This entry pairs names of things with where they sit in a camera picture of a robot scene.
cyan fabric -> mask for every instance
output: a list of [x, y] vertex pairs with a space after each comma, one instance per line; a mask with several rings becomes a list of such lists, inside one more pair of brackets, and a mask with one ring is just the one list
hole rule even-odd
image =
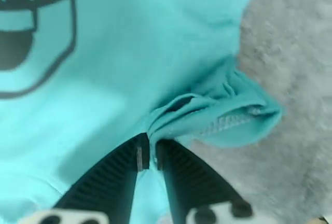
[[[236, 69], [248, 1], [0, 0], [0, 223], [52, 207], [141, 132], [152, 151], [266, 136], [281, 108]], [[154, 156], [131, 224], [169, 211]]]

carpet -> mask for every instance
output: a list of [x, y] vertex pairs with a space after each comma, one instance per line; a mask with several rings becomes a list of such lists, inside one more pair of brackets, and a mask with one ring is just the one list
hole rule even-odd
[[252, 0], [241, 31], [240, 69], [286, 115], [257, 144], [192, 149], [280, 224], [332, 213], [332, 0]]

fluffy gray rug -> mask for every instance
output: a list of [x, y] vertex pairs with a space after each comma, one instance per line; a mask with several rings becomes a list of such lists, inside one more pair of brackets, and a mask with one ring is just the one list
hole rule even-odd
[[239, 60], [287, 115], [255, 145], [193, 150], [280, 224], [332, 213], [332, 0], [253, 0]]

t-shirt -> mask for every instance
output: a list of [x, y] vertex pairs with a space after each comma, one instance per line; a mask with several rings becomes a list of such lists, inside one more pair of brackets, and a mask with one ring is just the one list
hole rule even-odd
[[0, 0], [0, 222], [52, 207], [147, 132], [131, 224], [154, 223], [169, 211], [156, 141], [265, 137], [281, 108], [236, 69], [248, 1]]

stitching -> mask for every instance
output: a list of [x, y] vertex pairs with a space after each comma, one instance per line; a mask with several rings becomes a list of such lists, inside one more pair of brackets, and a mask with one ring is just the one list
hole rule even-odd
[[200, 132], [199, 134], [202, 136], [215, 134], [229, 128], [250, 123], [255, 119], [255, 116], [248, 116], [246, 114], [222, 116], [217, 118], [216, 121], [212, 122], [204, 131]]

